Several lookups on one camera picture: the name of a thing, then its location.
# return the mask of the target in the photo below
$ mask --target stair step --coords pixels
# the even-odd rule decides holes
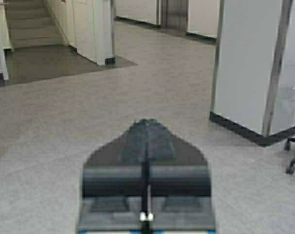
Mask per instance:
[[[61,36],[49,38],[35,38],[35,39],[14,39],[12,40],[14,48],[33,47],[43,45],[57,45],[62,44]]]
[[[42,1],[13,1],[8,2],[9,5],[6,7],[6,10],[13,11],[13,10],[28,10],[28,9],[36,9],[36,8],[43,8],[44,4]]]
[[[6,16],[8,20],[22,20],[22,19],[37,19],[48,17],[45,8],[31,9],[31,10],[7,10]]]
[[[57,28],[53,25],[43,28],[13,29],[10,32],[12,39],[34,39],[59,36]]]
[[[42,28],[42,27],[54,25],[53,21],[49,17],[43,17],[43,18],[37,18],[37,19],[8,20],[7,23],[8,23],[8,27],[12,30]]]

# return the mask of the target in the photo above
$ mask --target hallway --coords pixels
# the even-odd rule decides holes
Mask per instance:
[[[207,157],[218,233],[295,234],[295,146],[260,148],[208,121],[214,52],[118,21],[116,54],[136,66],[1,87],[0,234],[73,234],[83,162],[143,117]]]

